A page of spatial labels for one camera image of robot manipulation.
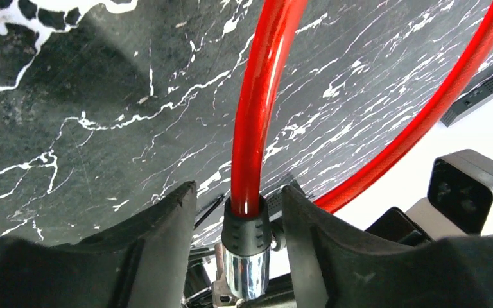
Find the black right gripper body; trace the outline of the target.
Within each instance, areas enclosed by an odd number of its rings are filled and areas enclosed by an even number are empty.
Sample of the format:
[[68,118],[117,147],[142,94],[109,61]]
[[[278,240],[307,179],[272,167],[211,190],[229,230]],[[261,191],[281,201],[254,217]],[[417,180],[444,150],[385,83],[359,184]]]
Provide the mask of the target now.
[[388,209],[365,232],[407,246],[423,246],[433,239],[398,207]]

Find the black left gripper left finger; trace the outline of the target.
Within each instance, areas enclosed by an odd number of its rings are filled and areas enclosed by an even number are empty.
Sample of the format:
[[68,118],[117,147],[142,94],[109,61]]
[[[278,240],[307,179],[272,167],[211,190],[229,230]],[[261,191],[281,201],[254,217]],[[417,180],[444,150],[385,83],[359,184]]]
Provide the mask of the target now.
[[190,181],[76,244],[0,237],[0,307],[180,307],[195,212]]

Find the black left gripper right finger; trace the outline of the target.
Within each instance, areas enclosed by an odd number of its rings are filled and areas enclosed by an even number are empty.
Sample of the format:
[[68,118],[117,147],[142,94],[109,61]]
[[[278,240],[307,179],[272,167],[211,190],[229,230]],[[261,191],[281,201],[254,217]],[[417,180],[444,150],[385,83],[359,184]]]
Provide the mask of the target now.
[[282,189],[299,307],[493,307],[493,236],[411,247],[364,232]]

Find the red cable lock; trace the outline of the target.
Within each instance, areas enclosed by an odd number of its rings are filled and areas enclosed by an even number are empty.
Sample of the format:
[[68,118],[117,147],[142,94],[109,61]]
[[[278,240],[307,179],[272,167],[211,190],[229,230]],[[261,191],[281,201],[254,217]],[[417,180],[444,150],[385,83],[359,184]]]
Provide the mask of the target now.
[[[306,8],[305,1],[266,1],[239,95],[232,142],[230,198],[221,239],[231,293],[259,298],[268,285],[270,223],[260,195],[266,136],[278,85]],[[409,125],[375,158],[315,202],[336,212],[363,193],[416,145],[449,109],[493,48],[493,2],[457,63]]]

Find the small silver keys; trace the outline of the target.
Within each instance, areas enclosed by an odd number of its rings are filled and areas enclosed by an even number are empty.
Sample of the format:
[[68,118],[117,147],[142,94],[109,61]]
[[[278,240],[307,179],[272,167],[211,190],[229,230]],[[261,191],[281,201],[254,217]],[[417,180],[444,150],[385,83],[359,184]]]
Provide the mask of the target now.
[[[216,278],[211,281],[205,264],[211,260],[216,264]],[[189,252],[182,307],[239,307],[241,300],[234,296],[224,273],[223,245],[214,248],[194,248]]]

